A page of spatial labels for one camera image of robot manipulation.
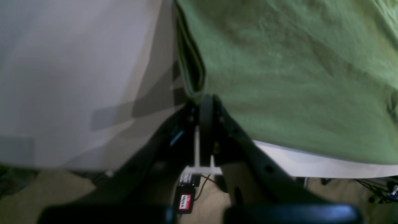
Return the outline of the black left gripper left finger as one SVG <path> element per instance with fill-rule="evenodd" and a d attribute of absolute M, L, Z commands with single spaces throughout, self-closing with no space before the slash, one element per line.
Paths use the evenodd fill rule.
<path fill-rule="evenodd" d="M 46 208 L 39 224 L 177 224 L 179 176 L 195 164 L 199 104 L 187 102 L 103 185 L 71 203 Z"/>

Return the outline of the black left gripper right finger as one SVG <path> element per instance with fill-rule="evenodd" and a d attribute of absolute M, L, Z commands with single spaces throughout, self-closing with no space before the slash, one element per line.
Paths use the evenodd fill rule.
<path fill-rule="evenodd" d="M 255 145 L 216 95 L 207 95 L 207 149 L 230 195 L 224 224 L 364 223 L 357 207 L 324 200 L 296 182 Z"/>

